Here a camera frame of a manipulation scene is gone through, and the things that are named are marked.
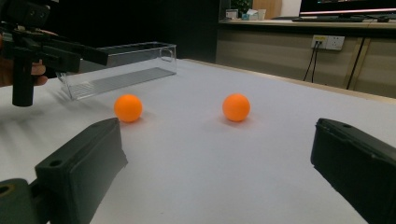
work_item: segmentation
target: wall outlet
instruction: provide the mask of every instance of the wall outlet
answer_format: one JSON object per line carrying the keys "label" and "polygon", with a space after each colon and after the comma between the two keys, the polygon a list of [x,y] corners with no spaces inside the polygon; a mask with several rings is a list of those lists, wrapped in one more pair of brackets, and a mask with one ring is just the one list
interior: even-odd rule
{"label": "wall outlet", "polygon": [[327,39],[328,37],[326,35],[314,35],[314,38],[312,39],[312,43],[311,43],[311,48],[314,48],[315,44],[317,44],[316,47],[319,44],[318,47],[319,49],[326,49]]}
{"label": "wall outlet", "polygon": [[326,49],[341,50],[344,44],[344,36],[329,35],[327,37]]}

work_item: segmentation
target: ping pong ball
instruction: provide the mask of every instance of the ping pong ball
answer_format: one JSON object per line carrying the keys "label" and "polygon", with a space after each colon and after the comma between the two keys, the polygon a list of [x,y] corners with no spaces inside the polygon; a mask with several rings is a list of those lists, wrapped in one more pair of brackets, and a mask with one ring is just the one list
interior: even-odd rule
{"label": "ping pong ball", "polygon": [[227,119],[236,122],[242,121],[250,112],[250,102],[245,95],[233,93],[225,98],[222,110]]}
{"label": "ping pong ball", "polygon": [[123,122],[133,122],[142,114],[143,106],[139,98],[132,94],[120,96],[114,104],[114,113]]}

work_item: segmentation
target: clear plastic box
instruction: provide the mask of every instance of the clear plastic box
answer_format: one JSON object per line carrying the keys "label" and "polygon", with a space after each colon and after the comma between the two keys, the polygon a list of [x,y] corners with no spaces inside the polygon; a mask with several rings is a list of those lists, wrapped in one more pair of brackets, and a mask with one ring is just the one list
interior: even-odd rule
{"label": "clear plastic box", "polygon": [[131,86],[177,72],[176,45],[161,42],[100,48],[107,65],[81,60],[78,73],[57,73],[72,100]]}

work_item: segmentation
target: black cable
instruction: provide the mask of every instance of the black cable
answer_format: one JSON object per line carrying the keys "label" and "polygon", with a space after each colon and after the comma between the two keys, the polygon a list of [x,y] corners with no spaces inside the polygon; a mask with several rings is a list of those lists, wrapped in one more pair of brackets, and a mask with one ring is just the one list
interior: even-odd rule
{"label": "black cable", "polygon": [[312,70],[312,77],[311,77],[311,82],[312,82],[312,83],[314,83],[314,74],[315,74],[315,67],[317,66],[317,57],[318,57],[319,45],[320,45],[320,43],[318,44],[318,47],[317,47],[317,49],[315,50],[314,69]]}
{"label": "black cable", "polygon": [[318,48],[319,48],[320,42],[318,42],[318,41],[315,42],[314,48],[312,49],[311,60],[309,61],[309,65],[308,65],[308,68],[306,69],[306,72],[305,72],[305,76],[304,76],[303,81],[305,81],[306,75],[308,75],[308,71],[309,71],[309,68],[311,67],[312,59],[314,58],[314,54],[315,54],[317,45],[318,45]]}

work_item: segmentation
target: wall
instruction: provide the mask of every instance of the wall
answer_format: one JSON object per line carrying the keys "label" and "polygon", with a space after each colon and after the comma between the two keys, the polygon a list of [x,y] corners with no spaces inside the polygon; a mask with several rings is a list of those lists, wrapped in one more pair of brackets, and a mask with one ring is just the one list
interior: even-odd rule
{"label": "wall", "polygon": [[298,16],[301,0],[283,0],[281,16]]}
{"label": "wall", "polygon": [[176,44],[178,58],[213,63],[218,21],[219,0],[66,0],[51,6],[45,29],[91,47]]}

